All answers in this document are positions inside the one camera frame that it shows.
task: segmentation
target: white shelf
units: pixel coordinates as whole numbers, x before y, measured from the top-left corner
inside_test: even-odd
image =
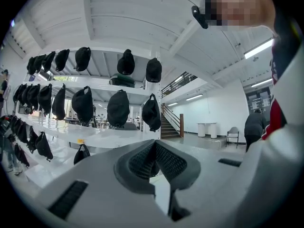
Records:
[[[53,137],[78,143],[84,140],[87,146],[113,149],[127,144],[153,138],[138,130],[112,130],[67,124],[64,121],[51,120],[45,117],[16,114],[22,121],[33,126],[35,132],[45,132]]]
[[[152,90],[144,90],[142,88],[130,88],[124,86],[116,85],[102,85],[97,83],[91,83],[89,80],[87,82],[73,82],[73,81],[28,81],[23,82],[27,85],[38,85],[41,87],[52,84],[52,95],[55,96],[62,85],[66,85],[66,99],[71,99],[73,95],[83,89],[86,86],[89,86],[92,91],[92,98],[96,102],[109,102],[112,95],[114,95],[119,90],[124,90],[130,102],[130,105],[142,105],[145,103],[149,96],[152,93]]]

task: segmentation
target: white wall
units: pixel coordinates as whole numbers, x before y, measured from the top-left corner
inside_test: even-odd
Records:
[[[14,103],[13,95],[16,88],[22,84],[26,73],[27,63],[10,47],[7,43],[4,49],[0,52],[0,65],[9,71],[9,86],[10,94],[7,100],[7,114],[12,114]],[[2,109],[2,115],[6,112],[5,105]]]
[[[227,135],[227,131],[235,126],[240,132],[239,142],[246,142],[244,126],[249,109],[240,80],[206,92],[197,100],[183,100],[169,108],[177,116],[184,114],[184,130],[187,132],[197,133],[197,123],[216,122],[218,135]]]

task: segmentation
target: metal railing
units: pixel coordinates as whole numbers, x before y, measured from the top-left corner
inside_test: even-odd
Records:
[[[196,76],[194,76],[190,73],[184,72],[182,75],[177,77],[174,81],[172,81],[170,84],[168,84],[166,87],[164,87],[161,90],[161,97],[164,98],[166,95],[171,94],[178,88],[190,83],[191,81],[193,81],[196,78],[197,78]]]
[[[180,136],[184,137],[184,114],[180,114],[180,117],[175,115],[165,104],[161,106],[161,113],[166,117],[168,116],[180,129]]]

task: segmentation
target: white ceiling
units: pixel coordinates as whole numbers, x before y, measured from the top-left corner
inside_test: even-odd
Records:
[[[26,52],[25,60],[52,50],[87,46],[92,49],[94,46],[93,60],[88,71],[81,73],[84,75],[113,75],[117,59],[130,48],[136,58],[132,76],[142,81],[147,62],[145,55],[156,47],[161,52],[162,87],[184,71],[194,74],[193,68],[210,79],[205,86],[207,90],[224,86],[236,78],[240,78],[244,86],[269,78],[269,51],[257,55],[256,62],[251,58],[235,69],[232,67],[244,58],[246,51],[271,38],[272,33],[264,27],[235,32],[211,27],[205,30],[196,24],[188,33],[193,25],[191,7],[199,1],[29,0],[10,31]],[[72,65],[68,65],[64,73],[69,70]]]

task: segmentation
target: white table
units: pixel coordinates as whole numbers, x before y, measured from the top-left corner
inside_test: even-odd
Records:
[[[217,138],[217,123],[198,123],[198,136],[205,137],[206,136],[206,125],[210,124],[210,135],[212,139]]]

